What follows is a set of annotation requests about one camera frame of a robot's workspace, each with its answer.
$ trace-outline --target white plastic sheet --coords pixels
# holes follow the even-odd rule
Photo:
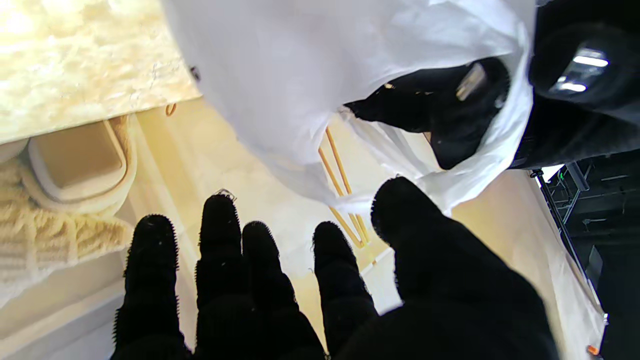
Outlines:
[[[417,69],[502,56],[512,87],[477,152],[447,172],[416,162],[399,130],[347,121],[380,163],[444,210],[477,196],[510,164],[526,125],[534,0],[163,0],[205,99],[285,185],[351,212],[376,189],[336,198],[317,149],[330,116]]]

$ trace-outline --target beige container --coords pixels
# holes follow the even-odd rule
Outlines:
[[[108,121],[36,136],[29,142],[29,157],[43,190],[63,202],[109,191],[127,169]]]

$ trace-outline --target black object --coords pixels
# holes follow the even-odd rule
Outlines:
[[[637,35],[602,24],[551,32],[536,48],[529,78],[536,92],[534,106],[511,168],[640,148]]]
[[[409,180],[380,188],[371,219],[396,252],[404,304],[378,316],[342,231],[318,225],[315,273],[333,359],[558,359],[536,290]],[[136,227],[112,359],[324,359],[267,226],[241,233],[224,195],[207,200],[202,220],[195,354],[177,323],[173,229],[154,215]]]
[[[460,67],[418,70],[345,106],[362,120],[412,133],[431,132],[438,164],[448,170],[476,152],[509,86],[502,61],[487,58]]]
[[[604,24],[567,26],[540,42],[529,79],[538,95],[585,110],[640,122],[640,44],[636,36]],[[565,78],[576,81],[556,86]]]

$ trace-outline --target white fabric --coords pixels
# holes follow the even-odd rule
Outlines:
[[[417,69],[503,56],[511,71],[505,107],[478,153],[448,172],[409,164],[397,143],[363,136],[385,137],[373,125],[350,122],[381,163],[419,180],[444,211],[477,196],[507,168],[524,132],[532,105],[525,70],[534,0],[163,3],[205,99],[281,182],[311,199],[368,211],[376,189],[336,198],[317,148],[341,104]]]

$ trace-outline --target finger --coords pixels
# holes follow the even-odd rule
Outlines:
[[[233,200],[226,195],[207,199],[202,211],[200,227],[202,256],[240,254],[240,224]]]
[[[254,358],[262,350],[260,319],[241,253],[236,207],[226,195],[209,197],[202,211],[195,357]]]
[[[297,349],[324,357],[322,344],[307,317],[300,312],[293,286],[280,267],[278,247],[262,222],[243,229],[243,250],[252,274],[253,299],[267,327],[270,357],[280,359]]]
[[[410,227],[424,227],[430,219],[445,218],[440,209],[405,177],[388,180],[378,190],[371,207],[376,234],[395,248],[400,234]]]
[[[116,352],[150,335],[184,342],[175,295],[177,256],[173,226],[167,218],[149,215],[138,222],[124,272],[124,303],[116,312]]]
[[[496,274],[508,270],[464,225],[444,216],[403,177],[387,181],[378,190],[371,221],[380,238],[395,250],[396,286],[405,301],[480,299],[487,293],[487,284],[497,281]]]
[[[378,313],[340,228],[323,222],[316,227],[313,242],[324,334],[335,357],[351,335]]]
[[[289,307],[298,309],[293,286],[282,273],[278,247],[271,231],[262,222],[246,224],[243,233],[243,251],[252,275],[252,293],[261,311],[276,311]]]
[[[250,293],[237,211],[233,200],[226,195],[213,195],[204,205],[200,253],[196,265],[198,308],[222,295]]]

